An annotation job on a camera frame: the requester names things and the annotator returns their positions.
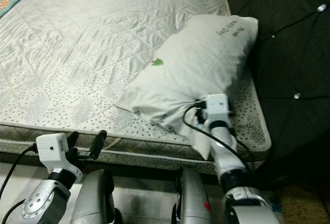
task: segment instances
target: black cable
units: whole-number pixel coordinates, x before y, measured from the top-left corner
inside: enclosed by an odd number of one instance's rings
[[[185,125],[187,125],[188,127],[192,128],[193,130],[196,130],[196,131],[198,131],[198,132],[200,132],[200,133],[206,135],[207,137],[209,137],[209,138],[215,140],[217,143],[219,143],[219,144],[221,144],[222,146],[224,146],[224,147],[225,147],[226,149],[228,149],[228,150],[229,150],[234,156],[236,156],[236,157],[237,157],[237,158],[243,163],[243,165],[245,165],[245,167],[246,167],[246,169],[247,169],[248,171],[250,171],[249,166],[248,166],[248,165],[247,165],[247,164],[241,159],[240,155],[239,155],[234,149],[232,149],[232,148],[231,148],[230,146],[228,146],[226,143],[224,143],[223,141],[217,139],[215,136],[211,135],[210,133],[205,132],[204,130],[199,129],[198,127],[195,127],[195,126],[193,126],[193,125],[191,125],[191,124],[189,124],[189,123],[186,122],[186,120],[185,120],[185,116],[186,116],[187,112],[188,112],[190,109],[195,108],[195,107],[197,107],[197,106],[196,106],[196,105],[192,105],[192,106],[190,106],[188,109],[186,109],[186,111],[185,111],[185,113],[184,113],[184,115],[183,115],[183,117],[182,117],[182,119],[183,119]]]
[[[11,212],[13,212],[18,206],[20,206],[23,202],[25,201],[19,201],[18,203],[16,203],[13,207],[10,208],[10,210],[8,210],[8,212],[5,214],[4,219],[2,220],[1,224],[6,224],[7,219],[9,217],[9,215],[11,214]]]
[[[16,161],[12,164],[11,168],[10,168],[10,171],[8,172],[7,176],[6,176],[6,179],[4,180],[4,183],[2,184],[1,186],[1,189],[0,189],[0,200],[1,200],[1,197],[2,197],[2,194],[4,192],[4,189],[8,183],[8,180],[10,178],[10,176],[12,175],[17,163],[19,162],[19,160],[28,152],[28,151],[33,151],[34,147],[31,146],[31,147],[28,147],[27,149],[25,149],[16,159]]]
[[[247,147],[247,145],[245,145],[243,142],[241,142],[237,138],[236,138],[236,141],[237,141],[237,143],[239,145],[241,145],[242,147],[244,147],[245,150],[247,151],[247,153],[249,154],[250,161],[251,161],[251,167],[252,167],[252,170],[254,171],[255,170],[255,166],[254,166],[254,156],[253,156],[253,153],[250,151],[250,149]]]

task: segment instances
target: white pillow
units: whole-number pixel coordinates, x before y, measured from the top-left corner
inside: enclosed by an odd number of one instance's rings
[[[257,32],[255,18],[193,16],[155,52],[151,62],[124,89],[116,106],[139,112],[147,122],[185,136],[206,159],[209,141],[186,127],[182,116],[206,95],[230,95]],[[188,114],[187,120],[193,122],[194,114]]]

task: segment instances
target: tufted headboard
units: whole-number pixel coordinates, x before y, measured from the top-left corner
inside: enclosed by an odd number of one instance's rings
[[[273,147],[258,182],[320,174],[330,162],[330,0],[228,2],[259,20],[249,65]]]

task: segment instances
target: green logo on pillow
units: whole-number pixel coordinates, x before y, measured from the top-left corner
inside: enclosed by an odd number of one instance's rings
[[[151,66],[161,66],[164,64],[164,62],[159,58],[157,58],[156,60],[153,60],[151,63],[152,63]]]

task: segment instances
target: quilted mattress cover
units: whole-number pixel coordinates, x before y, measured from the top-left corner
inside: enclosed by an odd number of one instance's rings
[[[78,145],[87,148],[105,129],[110,137],[100,160],[209,166],[183,137],[114,106],[162,43],[205,13],[230,11],[226,0],[21,0],[0,19],[1,151],[16,153],[37,135],[71,130],[85,134]],[[271,141],[248,69],[233,105],[238,138],[264,156]]]

